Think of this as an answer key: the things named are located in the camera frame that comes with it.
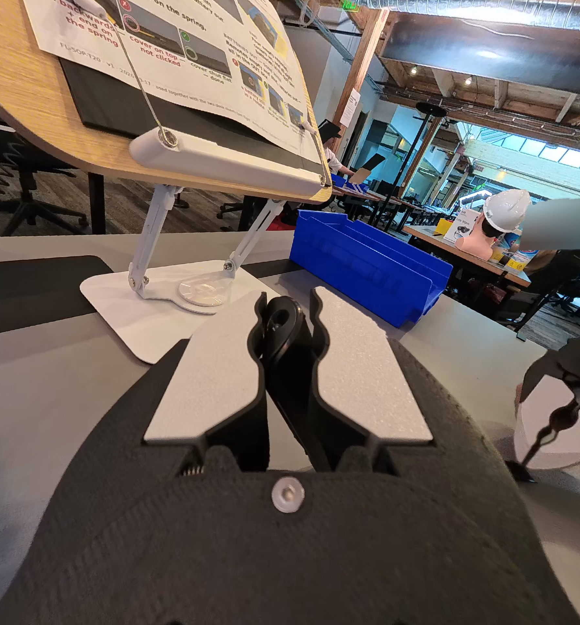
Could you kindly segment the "white paper notice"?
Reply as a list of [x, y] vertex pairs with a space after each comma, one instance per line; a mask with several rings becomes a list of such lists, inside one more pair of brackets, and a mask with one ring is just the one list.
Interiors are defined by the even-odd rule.
[[359, 93], [359, 91], [355, 89], [352, 89], [348, 96], [348, 100], [346, 102], [346, 105], [344, 107], [344, 110], [341, 115], [341, 120], [340, 120], [341, 124], [347, 128], [350, 126], [352, 118], [354, 117], [356, 108], [360, 102], [360, 97], [361, 97], [361, 94]]

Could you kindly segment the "black floor pole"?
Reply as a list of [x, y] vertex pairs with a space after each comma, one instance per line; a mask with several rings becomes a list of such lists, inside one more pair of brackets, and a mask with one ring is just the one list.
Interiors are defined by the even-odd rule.
[[446, 109], [431, 103], [417, 103], [416, 110], [423, 115], [423, 118], [403, 161], [403, 166], [398, 174], [398, 181], [395, 183], [395, 186], [398, 187], [397, 197], [399, 199], [403, 199], [406, 195], [421, 161], [442, 125], [443, 118], [447, 115]]

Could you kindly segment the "grey desk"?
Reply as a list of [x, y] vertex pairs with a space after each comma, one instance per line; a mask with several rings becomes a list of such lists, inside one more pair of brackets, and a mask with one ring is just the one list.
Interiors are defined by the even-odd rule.
[[[414, 326], [380, 325], [509, 451], [515, 388], [544, 348], [446, 296]], [[146, 370], [98, 314], [0, 333], [0, 599], [70, 460]], [[519, 488], [580, 613], [580, 465]]]

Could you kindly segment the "silver air duct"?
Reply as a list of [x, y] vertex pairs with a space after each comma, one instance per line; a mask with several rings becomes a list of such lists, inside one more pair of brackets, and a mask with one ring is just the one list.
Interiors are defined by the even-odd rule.
[[318, 4], [580, 32], [580, 1], [319, 1]]

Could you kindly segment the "black pad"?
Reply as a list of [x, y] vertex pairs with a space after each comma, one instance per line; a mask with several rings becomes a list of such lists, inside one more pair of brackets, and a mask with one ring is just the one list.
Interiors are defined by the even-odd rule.
[[[156, 127], [140, 89], [63, 58], [60, 58], [60, 65], [85, 126], [130, 139]], [[162, 125], [168, 129], [291, 168], [324, 174], [321, 163], [287, 151], [237, 121], [153, 95], [149, 100]]]

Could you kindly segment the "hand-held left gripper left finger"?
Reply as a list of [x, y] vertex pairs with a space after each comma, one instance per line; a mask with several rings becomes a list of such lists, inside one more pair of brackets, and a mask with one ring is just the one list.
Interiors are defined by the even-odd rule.
[[151, 445], [228, 447], [243, 471], [270, 462], [261, 353], [267, 294], [250, 291], [191, 336], [145, 432]]

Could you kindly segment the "black office chair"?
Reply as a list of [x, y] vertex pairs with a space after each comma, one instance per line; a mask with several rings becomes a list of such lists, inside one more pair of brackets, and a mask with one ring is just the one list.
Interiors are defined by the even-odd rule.
[[11, 215], [1, 236], [13, 235], [23, 222], [35, 226], [38, 217], [71, 234], [84, 234], [89, 227], [85, 213], [33, 196], [37, 173], [75, 178], [72, 170], [72, 166], [28, 143], [12, 129], [0, 126], [0, 212]]

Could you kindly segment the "pink mannequin head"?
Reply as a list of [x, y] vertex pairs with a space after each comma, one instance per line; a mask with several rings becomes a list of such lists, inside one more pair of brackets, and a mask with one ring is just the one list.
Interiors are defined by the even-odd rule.
[[489, 261], [493, 256], [493, 245], [500, 231], [496, 230], [482, 213], [467, 237], [459, 238], [455, 246], [463, 253], [470, 254], [482, 261]]

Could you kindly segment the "blue plastic bin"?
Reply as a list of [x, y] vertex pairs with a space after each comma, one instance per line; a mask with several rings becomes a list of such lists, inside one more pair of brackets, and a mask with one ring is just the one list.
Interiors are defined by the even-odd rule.
[[395, 327], [416, 323], [452, 265], [345, 214], [300, 210], [290, 260]]

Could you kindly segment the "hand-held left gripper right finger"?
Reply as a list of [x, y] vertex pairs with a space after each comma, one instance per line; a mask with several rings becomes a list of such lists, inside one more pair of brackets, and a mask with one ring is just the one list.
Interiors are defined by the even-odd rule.
[[373, 463], [389, 446], [432, 445], [434, 435], [387, 332], [324, 286], [311, 290], [309, 312], [309, 419], [329, 467], [355, 446]]

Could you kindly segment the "printed instruction sheet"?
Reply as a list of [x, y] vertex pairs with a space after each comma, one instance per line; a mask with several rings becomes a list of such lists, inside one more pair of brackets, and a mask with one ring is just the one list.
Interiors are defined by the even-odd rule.
[[41, 51], [237, 121], [321, 163], [299, 62], [269, 1], [25, 1]]

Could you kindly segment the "wooden work table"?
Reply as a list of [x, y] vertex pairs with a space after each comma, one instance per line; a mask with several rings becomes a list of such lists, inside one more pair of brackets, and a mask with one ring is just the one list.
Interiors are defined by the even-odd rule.
[[411, 238], [419, 239], [429, 246], [440, 249], [451, 256], [457, 257], [461, 262], [473, 264], [474, 266], [485, 271], [489, 271], [496, 276], [503, 277], [515, 285], [522, 287], [528, 287], [530, 285], [530, 280], [524, 271], [513, 270], [512, 268], [502, 266], [493, 261], [483, 261], [471, 254], [465, 253], [456, 248], [454, 244], [446, 241], [444, 236], [434, 236], [431, 226], [404, 226], [403, 232], [410, 235]]

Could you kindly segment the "wooden column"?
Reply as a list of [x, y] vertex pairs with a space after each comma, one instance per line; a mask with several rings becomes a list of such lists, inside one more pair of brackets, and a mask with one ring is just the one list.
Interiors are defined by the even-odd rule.
[[355, 107], [359, 102], [359, 92], [369, 70], [372, 57], [380, 40], [380, 36], [385, 27], [389, 13], [390, 11], [388, 9], [369, 9], [367, 11], [367, 18], [358, 43], [358, 48], [333, 116], [333, 123], [340, 127], [341, 135], [340, 137], [332, 140], [331, 149], [333, 152], [337, 152], [339, 149], [342, 137], [344, 136], [344, 133], [353, 118], [354, 112], [347, 113], [347, 106], [351, 100], [353, 100]]

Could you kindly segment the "black desk mat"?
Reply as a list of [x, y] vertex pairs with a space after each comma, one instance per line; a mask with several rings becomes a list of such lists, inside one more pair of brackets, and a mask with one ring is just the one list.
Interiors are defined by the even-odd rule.
[[98, 256], [0, 262], [0, 333], [98, 312], [127, 345], [189, 338], [202, 315], [143, 304]]

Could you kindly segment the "wooden document stand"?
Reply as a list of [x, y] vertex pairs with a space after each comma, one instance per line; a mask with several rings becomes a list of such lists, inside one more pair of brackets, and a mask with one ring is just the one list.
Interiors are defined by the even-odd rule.
[[[81, 292], [128, 349], [156, 363], [178, 340], [212, 317], [237, 315], [235, 302], [269, 294], [240, 266], [283, 201], [317, 202], [331, 195], [324, 174], [289, 168], [173, 131], [168, 148], [158, 131], [126, 138], [83, 125], [55, 56], [41, 51], [20, 1], [0, 1], [0, 117], [32, 144], [88, 173], [155, 183], [138, 248], [125, 272], [93, 276]], [[151, 269], [155, 244], [180, 188], [245, 191], [269, 198], [262, 216], [227, 261], [198, 261]]]

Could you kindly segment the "white hard hat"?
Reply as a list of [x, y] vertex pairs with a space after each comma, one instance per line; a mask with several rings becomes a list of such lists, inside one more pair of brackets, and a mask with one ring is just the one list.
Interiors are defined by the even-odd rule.
[[518, 230], [531, 205], [532, 200], [527, 190], [509, 189], [491, 195], [482, 210], [486, 222], [493, 229], [508, 233]]

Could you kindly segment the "black remote control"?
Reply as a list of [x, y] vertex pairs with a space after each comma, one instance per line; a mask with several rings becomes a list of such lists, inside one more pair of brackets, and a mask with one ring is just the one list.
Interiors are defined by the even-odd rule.
[[271, 299], [263, 313], [261, 362], [265, 387], [317, 472], [331, 471], [310, 412], [316, 357], [301, 305], [289, 296]]

